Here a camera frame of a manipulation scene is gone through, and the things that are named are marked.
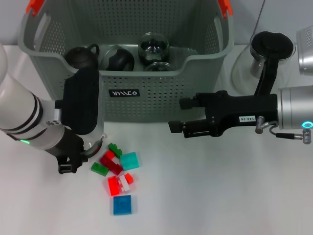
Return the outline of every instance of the white table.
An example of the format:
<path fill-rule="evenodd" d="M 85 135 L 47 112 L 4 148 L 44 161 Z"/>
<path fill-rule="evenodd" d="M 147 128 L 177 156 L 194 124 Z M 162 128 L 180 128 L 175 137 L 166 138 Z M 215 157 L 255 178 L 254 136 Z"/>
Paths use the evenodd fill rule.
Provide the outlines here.
<path fill-rule="evenodd" d="M 227 56 L 216 90 L 227 89 Z M 49 98 L 30 59 L 6 47 L 9 71 L 33 93 Z M 301 77 L 297 55 L 290 85 Z M 2 235 L 310 235 L 313 234 L 313 145 L 279 140 L 254 127 L 221 137 L 184 139 L 167 123 L 105 123 L 124 152 L 136 151 L 132 215 L 113 216 L 106 178 L 90 171 L 101 153 L 76 174 L 59 175 L 55 157 L 0 133 Z"/>

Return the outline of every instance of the white wall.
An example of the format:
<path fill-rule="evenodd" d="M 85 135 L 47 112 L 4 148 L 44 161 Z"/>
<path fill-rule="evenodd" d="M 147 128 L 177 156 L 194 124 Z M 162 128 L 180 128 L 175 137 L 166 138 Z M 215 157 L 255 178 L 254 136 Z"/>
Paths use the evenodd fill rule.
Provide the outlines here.
<path fill-rule="evenodd" d="M 235 18 L 235 42 L 247 44 L 263 0 L 230 0 Z M 0 42 L 16 44 L 29 0 L 1 0 Z M 258 31 L 280 31 L 296 40 L 296 31 L 313 24 L 313 0 L 266 0 Z"/>

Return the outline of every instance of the glass kettle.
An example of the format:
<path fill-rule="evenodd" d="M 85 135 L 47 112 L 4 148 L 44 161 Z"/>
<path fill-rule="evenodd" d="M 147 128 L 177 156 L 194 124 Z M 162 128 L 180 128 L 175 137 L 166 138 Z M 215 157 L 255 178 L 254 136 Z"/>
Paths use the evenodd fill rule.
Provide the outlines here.
<path fill-rule="evenodd" d="M 289 82 L 294 53 L 294 42 L 284 34 L 264 31 L 253 35 L 232 68 L 233 87 L 242 95 L 277 93 Z"/>

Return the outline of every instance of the blue toy block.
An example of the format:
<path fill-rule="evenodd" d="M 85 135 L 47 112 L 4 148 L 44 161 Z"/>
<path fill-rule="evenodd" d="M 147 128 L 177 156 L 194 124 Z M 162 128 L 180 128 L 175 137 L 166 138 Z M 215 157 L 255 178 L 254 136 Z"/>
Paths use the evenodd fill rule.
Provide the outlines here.
<path fill-rule="evenodd" d="M 113 214 L 123 215 L 132 213 L 132 198 L 130 195 L 113 198 Z"/>
<path fill-rule="evenodd" d="M 135 152 L 122 155 L 121 162 L 124 170 L 131 170 L 139 167 L 139 162 Z"/>

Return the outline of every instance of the gray plastic basket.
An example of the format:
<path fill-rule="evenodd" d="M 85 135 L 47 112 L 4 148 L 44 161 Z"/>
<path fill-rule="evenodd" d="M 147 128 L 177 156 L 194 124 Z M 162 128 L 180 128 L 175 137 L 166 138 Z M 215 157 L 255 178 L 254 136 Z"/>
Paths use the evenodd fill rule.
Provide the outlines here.
<path fill-rule="evenodd" d="M 199 118 L 203 109 L 180 110 L 179 99 L 212 92 L 234 44 L 233 18 L 228 11 L 223 17 L 218 0 L 45 0 L 33 12 L 24 16 L 19 46 L 52 99 L 62 99 L 64 81 L 77 72 L 63 58 L 71 48 L 97 43 L 104 53 L 122 45 L 133 53 L 136 71 L 100 71 L 108 121 Z M 136 45 L 147 32 L 170 41 L 170 63 L 178 70 L 140 71 Z M 140 96 L 110 97 L 110 89 L 139 89 Z"/>

